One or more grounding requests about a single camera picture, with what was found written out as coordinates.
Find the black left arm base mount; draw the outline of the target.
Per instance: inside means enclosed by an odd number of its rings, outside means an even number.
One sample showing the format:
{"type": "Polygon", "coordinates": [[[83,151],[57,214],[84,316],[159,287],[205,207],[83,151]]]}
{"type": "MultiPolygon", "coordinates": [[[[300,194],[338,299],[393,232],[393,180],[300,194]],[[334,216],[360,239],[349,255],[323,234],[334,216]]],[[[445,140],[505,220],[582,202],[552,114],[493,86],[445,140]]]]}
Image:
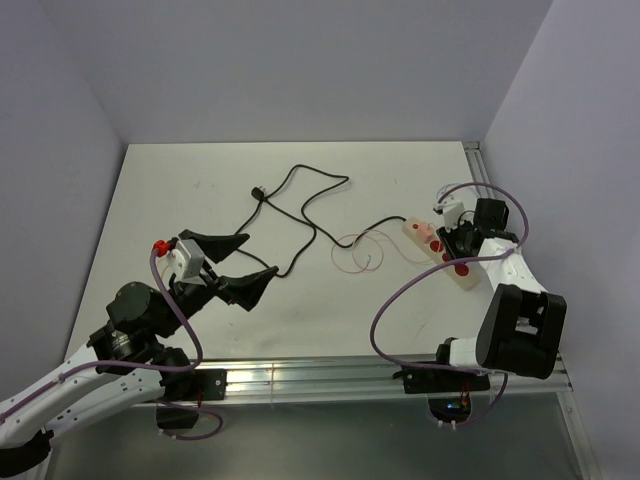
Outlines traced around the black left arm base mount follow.
{"type": "Polygon", "coordinates": [[[222,401],[227,385],[224,369],[195,370],[188,377],[169,384],[165,394],[156,401],[155,421],[162,434],[178,439],[200,439],[206,434],[190,435],[199,420],[206,416],[216,419],[216,434],[222,429],[222,417],[204,408],[205,401],[222,401]]]}

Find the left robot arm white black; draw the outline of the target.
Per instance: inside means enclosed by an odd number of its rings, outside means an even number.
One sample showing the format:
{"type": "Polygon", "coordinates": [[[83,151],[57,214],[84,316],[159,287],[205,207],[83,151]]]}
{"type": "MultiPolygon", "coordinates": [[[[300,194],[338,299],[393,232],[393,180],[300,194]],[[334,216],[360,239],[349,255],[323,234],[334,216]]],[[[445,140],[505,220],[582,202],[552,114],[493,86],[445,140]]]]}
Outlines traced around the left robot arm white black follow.
{"type": "Polygon", "coordinates": [[[204,350],[191,318],[211,300],[251,311],[277,267],[234,278],[212,266],[247,240],[190,230],[154,243],[155,283],[130,281],[107,305],[108,320],[75,354],[1,403],[1,476],[44,462],[53,443],[137,403],[170,404],[191,394],[204,350]]]}

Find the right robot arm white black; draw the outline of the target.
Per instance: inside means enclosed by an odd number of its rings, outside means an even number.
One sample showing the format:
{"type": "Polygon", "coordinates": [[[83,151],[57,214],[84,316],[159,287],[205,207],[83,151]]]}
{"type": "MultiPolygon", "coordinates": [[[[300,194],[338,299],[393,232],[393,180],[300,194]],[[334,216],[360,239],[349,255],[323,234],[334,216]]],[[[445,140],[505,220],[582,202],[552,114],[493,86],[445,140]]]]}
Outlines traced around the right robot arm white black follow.
{"type": "Polygon", "coordinates": [[[437,231],[445,260],[481,267],[493,289],[478,334],[443,344],[448,356],[432,368],[435,383],[443,389],[457,388],[471,369],[540,380],[554,370],[567,304],[536,280],[520,240],[506,230],[508,216],[505,202],[480,198],[472,220],[455,220],[437,231]]]}

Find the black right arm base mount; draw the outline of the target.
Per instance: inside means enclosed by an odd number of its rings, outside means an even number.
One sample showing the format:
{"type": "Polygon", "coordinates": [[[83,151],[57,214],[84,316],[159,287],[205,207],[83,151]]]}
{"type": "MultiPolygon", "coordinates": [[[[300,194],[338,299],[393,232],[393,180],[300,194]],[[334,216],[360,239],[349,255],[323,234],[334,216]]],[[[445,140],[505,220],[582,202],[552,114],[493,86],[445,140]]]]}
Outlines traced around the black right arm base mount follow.
{"type": "Polygon", "coordinates": [[[471,394],[491,387],[487,375],[441,369],[416,369],[402,366],[392,378],[400,380],[407,395],[445,394],[428,400],[429,411],[438,424],[450,427],[467,421],[472,413],[471,394]]]}

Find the pink charger plug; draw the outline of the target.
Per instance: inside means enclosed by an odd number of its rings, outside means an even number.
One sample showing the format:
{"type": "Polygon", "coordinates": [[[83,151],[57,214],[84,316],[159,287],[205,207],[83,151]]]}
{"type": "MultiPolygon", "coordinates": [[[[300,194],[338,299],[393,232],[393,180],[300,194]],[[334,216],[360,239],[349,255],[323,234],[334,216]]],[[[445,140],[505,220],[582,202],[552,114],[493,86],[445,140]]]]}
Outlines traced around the pink charger plug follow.
{"type": "Polygon", "coordinates": [[[423,243],[428,243],[435,234],[434,228],[428,223],[415,224],[414,227],[416,238],[423,243]]]}

